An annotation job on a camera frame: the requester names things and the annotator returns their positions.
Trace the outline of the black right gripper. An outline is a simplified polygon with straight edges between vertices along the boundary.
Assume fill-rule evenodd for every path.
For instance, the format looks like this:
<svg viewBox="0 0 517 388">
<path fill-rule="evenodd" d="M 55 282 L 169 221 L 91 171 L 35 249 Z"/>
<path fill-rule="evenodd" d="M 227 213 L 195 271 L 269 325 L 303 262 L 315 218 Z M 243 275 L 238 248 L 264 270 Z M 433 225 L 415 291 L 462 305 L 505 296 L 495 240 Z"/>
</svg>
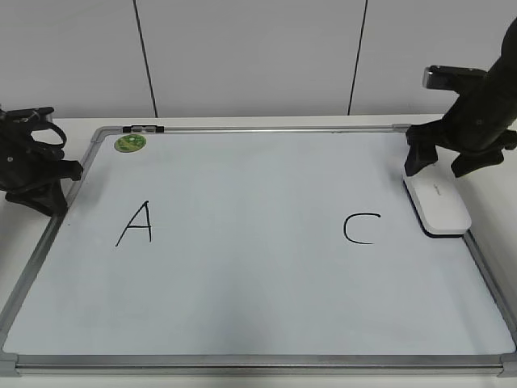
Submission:
<svg viewBox="0 0 517 388">
<path fill-rule="evenodd" d="M 516 22 L 503 37 L 497 61 L 472 89 L 458 94 L 456 102 L 438 124 L 411 125 L 406 131 L 409 152 L 404 164 L 407 176 L 418 174 L 438 160 L 436 145 L 460 154 L 451 169 L 456 178 L 504 161 L 501 147 L 516 148 L 516 132 L 508 127 L 516 120 Z"/>
</svg>

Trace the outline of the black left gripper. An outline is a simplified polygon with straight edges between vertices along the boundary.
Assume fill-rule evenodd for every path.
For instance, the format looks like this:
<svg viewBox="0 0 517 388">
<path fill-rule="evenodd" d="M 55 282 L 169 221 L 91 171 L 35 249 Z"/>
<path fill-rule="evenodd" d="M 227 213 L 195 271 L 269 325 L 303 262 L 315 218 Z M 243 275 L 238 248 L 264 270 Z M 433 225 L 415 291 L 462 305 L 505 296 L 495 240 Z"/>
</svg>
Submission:
<svg viewBox="0 0 517 388">
<path fill-rule="evenodd" d="M 52 121 L 13 121 L 1 111 L 1 189 L 8 202 L 23 205 L 46 216 L 62 216 L 68 204 L 61 182 L 46 183 L 25 192 L 17 192 L 39 182 L 49 164 L 52 179 L 80 180 L 83 166 L 64 158 L 65 133 Z M 37 141 L 32 134 L 50 130 L 61 141 L 57 144 Z"/>
</svg>

